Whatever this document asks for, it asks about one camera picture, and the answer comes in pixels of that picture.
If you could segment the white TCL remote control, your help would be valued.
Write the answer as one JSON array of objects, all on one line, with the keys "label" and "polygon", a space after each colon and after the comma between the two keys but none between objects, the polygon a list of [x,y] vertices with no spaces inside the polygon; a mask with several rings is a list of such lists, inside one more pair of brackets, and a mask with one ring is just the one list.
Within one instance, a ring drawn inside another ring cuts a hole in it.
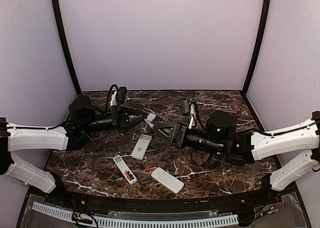
[{"label": "white TCL remote control", "polygon": [[152,136],[142,134],[138,139],[137,143],[135,144],[135,147],[131,153],[131,157],[137,160],[142,160],[144,158],[144,155],[151,141],[152,141]]}]

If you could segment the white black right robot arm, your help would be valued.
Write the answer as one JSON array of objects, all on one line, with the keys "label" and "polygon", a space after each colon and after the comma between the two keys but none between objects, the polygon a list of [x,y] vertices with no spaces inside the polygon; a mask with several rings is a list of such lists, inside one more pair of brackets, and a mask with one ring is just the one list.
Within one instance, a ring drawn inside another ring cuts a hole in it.
[{"label": "white black right robot arm", "polygon": [[313,112],[310,119],[284,129],[269,132],[236,129],[236,116],[217,110],[210,114],[203,131],[175,122],[155,125],[153,131],[169,146],[223,156],[227,163],[236,166],[298,150],[299,154],[286,165],[264,176],[262,189],[255,195],[260,205],[273,199],[275,191],[280,192],[307,172],[320,169],[319,111]]}]

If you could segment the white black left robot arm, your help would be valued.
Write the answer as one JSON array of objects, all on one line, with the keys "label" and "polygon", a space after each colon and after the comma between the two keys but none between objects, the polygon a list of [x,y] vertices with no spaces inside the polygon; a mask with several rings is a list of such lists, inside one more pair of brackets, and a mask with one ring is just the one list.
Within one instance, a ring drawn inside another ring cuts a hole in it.
[{"label": "white black left robot arm", "polygon": [[110,111],[92,104],[88,96],[76,98],[69,106],[70,120],[53,127],[22,126],[0,119],[0,173],[13,177],[25,185],[33,186],[60,206],[67,206],[70,194],[60,177],[46,172],[20,158],[20,150],[78,151],[94,133],[118,130],[126,132],[144,119],[147,114],[123,106],[124,99],[116,99]]}]

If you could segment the white battery cover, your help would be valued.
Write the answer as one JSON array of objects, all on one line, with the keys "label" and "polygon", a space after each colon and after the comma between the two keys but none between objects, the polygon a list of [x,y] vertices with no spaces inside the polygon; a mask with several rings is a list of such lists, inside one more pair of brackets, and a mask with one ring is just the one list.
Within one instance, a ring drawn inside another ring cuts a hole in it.
[{"label": "white battery cover", "polygon": [[150,113],[150,114],[147,116],[146,120],[152,123],[155,118],[156,118],[156,115],[153,114],[153,113]]}]

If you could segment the small white buttoned remote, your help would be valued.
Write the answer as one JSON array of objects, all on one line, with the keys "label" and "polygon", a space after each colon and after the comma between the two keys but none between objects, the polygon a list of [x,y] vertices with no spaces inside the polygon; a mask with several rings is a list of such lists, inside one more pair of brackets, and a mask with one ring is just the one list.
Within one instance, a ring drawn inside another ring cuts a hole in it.
[{"label": "small white buttoned remote", "polygon": [[[124,176],[124,178],[126,179],[126,181],[132,185],[134,183],[136,183],[138,180],[136,178],[136,176],[133,174],[133,172],[130,170],[130,168],[128,167],[128,165],[125,163],[125,161],[123,160],[123,158],[120,155],[117,155],[115,157],[113,157],[113,161],[115,162],[115,164],[117,165],[118,169],[121,171],[122,175]],[[131,174],[134,176],[133,180],[130,180],[126,175],[125,172],[130,171]]]}]

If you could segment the red blue battery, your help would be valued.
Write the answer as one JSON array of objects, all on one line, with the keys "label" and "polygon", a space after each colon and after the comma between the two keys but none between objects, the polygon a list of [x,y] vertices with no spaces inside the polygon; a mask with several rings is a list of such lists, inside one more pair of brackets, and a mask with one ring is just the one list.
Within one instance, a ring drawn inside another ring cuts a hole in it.
[{"label": "red blue battery", "polygon": [[148,168],[148,169],[146,169],[146,172],[154,171],[156,168],[157,167]]}]

